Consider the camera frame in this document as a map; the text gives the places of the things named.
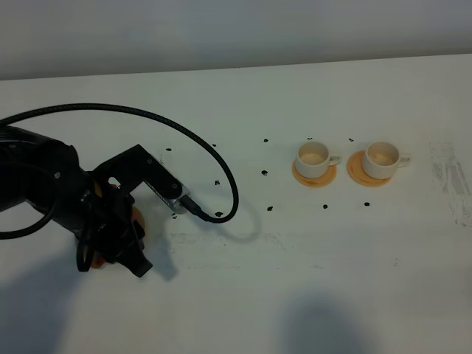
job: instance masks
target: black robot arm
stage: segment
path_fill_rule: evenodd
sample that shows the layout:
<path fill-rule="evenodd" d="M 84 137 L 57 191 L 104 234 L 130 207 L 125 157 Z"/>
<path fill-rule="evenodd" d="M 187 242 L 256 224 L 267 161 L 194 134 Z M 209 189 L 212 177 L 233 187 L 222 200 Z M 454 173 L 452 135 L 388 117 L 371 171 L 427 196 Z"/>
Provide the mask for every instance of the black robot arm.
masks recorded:
<path fill-rule="evenodd" d="M 58 140 L 7 126 L 44 114 L 76 110 L 118 111 L 163 122 L 184 133 L 208 150 L 223 168 L 233 192 L 233 207 L 223 218 L 204 213 L 190 198 L 187 188 L 137 145 L 103 162 L 94 171 L 80 168 L 76 150 Z M 108 183 L 114 177 L 119 186 Z M 29 235 L 50 219 L 77 238 L 77 267 L 88 271 L 95 254 L 110 263 L 118 262 L 141 277 L 152 264 L 142 250 L 144 229 L 132 220 L 134 199 L 130 192 L 145 182 L 175 212 L 190 211 L 203 220 L 222 223 L 237 210 L 236 183 L 224 160 L 194 133 L 150 112 L 118 105 L 83 103 L 59 105 L 24 112 L 0 120 L 0 212 L 24 201 L 43 219 L 17 232 L 0 232 L 0 239 Z"/>

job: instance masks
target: black cable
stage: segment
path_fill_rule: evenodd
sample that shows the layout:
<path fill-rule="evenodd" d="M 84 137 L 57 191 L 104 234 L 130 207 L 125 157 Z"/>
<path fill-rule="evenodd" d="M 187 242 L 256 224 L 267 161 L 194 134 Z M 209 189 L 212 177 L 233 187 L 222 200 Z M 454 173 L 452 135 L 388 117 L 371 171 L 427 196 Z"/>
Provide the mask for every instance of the black cable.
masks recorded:
<path fill-rule="evenodd" d="M 31 235 L 33 232 L 37 232 L 40 228 L 42 228 L 52 219 L 56 207 L 58 206 L 59 189 L 55 178 L 47 170 L 42 169 L 38 166 L 35 166 L 33 164 L 24 164 L 21 162 L 0 162 L 0 169 L 3 169 L 5 167 L 30 170 L 32 172 L 40 173 L 41 175 L 46 176 L 52 182 L 52 189 L 54 190 L 54 198 L 52 200 L 51 206 L 47 210 L 46 214 L 44 214 L 42 219 L 40 219 L 37 223 L 34 223 L 33 225 L 21 230 L 0 232 L 0 240 L 12 240 L 14 238 Z"/>
<path fill-rule="evenodd" d="M 159 116 L 158 114 L 151 113 L 148 111 L 143 111 L 142 109 L 138 108 L 132 108 L 132 107 L 126 107 L 123 105 L 109 105 L 105 103 L 70 103 L 70 104 L 65 104 L 65 105 L 53 105 L 50 107 L 45 107 L 45 108 L 39 108 L 39 109 L 33 109 L 31 111 L 23 112 L 20 114 L 15 114 L 14 116 L 4 118 L 0 120 L 0 129 L 3 128 L 6 125 L 21 122 L 22 120 L 26 120 L 29 118 L 33 117 L 39 117 L 43 116 L 45 114 L 52 114 L 52 113 L 58 113 L 58 112 L 65 112 L 65 111 L 113 111 L 113 112 L 120 112 L 120 113 L 126 113 L 126 114 L 133 114 L 135 116 L 140 116 L 144 118 L 148 118 L 151 120 L 154 120 L 156 122 L 160 122 L 162 124 L 165 124 L 171 128 L 176 129 L 180 133 L 184 134 L 185 136 L 188 136 L 199 144 L 203 149 L 208 151 L 208 153 L 213 156 L 213 158 L 216 160 L 216 162 L 221 166 L 223 169 L 226 177 L 228 178 L 229 181 L 229 186 L 231 187 L 231 191 L 233 194 L 233 206 L 231 208 L 231 211 L 228 213 L 228 215 L 222 217 L 222 218 L 214 218 L 212 216 L 209 216 L 205 212 L 203 212 L 200 207 L 193 207 L 193 205 L 190 205 L 193 207 L 189 211 L 192 214 L 197 215 L 199 218 L 205 221 L 209 221 L 210 223 L 225 223 L 229 220 L 231 220 L 237 211 L 237 207 L 239 206 L 239 194 L 237 192 L 237 186 L 236 186 L 236 181 L 231 173 L 231 170 L 229 169 L 228 165 L 226 162 L 223 160 L 223 158 L 213 149 L 207 142 L 205 142 L 201 137 L 198 135 L 194 134 L 193 132 L 189 131 L 185 127 L 182 127 L 178 123 L 165 118 L 163 116 Z M 190 201 L 193 203 L 193 201 L 189 198 L 185 198 L 182 201 L 182 204 L 186 206 L 185 204 L 189 205 Z"/>

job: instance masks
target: white wall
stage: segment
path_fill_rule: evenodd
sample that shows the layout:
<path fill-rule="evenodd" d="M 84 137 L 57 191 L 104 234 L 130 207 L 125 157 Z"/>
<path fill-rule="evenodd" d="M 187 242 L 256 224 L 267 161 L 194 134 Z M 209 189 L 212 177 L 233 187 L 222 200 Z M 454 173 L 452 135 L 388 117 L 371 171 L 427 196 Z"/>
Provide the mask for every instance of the white wall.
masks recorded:
<path fill-rule="evenodd" d="M 4 0 L 0 79 L 472 51 L 470 0 Z"/>

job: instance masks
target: orange saucer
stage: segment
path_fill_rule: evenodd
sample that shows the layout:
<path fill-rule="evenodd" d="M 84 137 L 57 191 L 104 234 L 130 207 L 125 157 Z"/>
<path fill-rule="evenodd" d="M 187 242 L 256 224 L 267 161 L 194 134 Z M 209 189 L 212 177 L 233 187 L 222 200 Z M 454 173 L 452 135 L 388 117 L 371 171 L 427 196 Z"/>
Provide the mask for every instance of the orange saucer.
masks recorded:
<path fill-rule="evenodd" d="M 362 168 L 362 157 L 364 156 L 365 151 L 359 151 L 354 153 L 347 162 L 347 172 L 349 176 L 359 184 L 362 184 L 366 187 L 380 187 L 384 184 L 387 184 L 392 177 L 387 179 L 375 179 L 370 177 L 364 172 Z"/>
<path fill-rule="evenodd" d="M 295 168 L 295 162 L 292 164 L 292 173 L 294 174 L 294 177 L 297 179 L 298 182 L 301 184 L 304 184 L 307 187 L 312 187 L 312 188 L 320 188 L 327 186 L 329 183 L 331 183 L 334 178 L 336 177 L 336 166 L 329 166 L 327 169 L 327 172 L 318 178 L 306 178 L 303 177 L 298 173 L 298 171 Z"/>

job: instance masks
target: white cup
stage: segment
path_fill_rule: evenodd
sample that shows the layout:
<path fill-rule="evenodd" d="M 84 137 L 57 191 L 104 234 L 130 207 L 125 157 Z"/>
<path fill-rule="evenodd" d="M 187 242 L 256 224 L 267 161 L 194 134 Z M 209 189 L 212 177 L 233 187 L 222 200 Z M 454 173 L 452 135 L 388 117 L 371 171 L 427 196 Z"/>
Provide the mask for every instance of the white cup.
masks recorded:
<path fill-rule="evenodd" d="M 409 153 L 400 153 L 388 142 L 373 142 L 362 158 L 365 173 L 375 179 L 387 179 L 395 174 L 399 167 L 408 166 L 412 161 Z"/>
<path fill-rule="evenodd" d="M 318 178 L 323 176 L 329 166 L 339 164 L 341 154 L 330 153 L 321 142 L 306 142 L 296 154 L 296 171 L 306 178 Z"/>

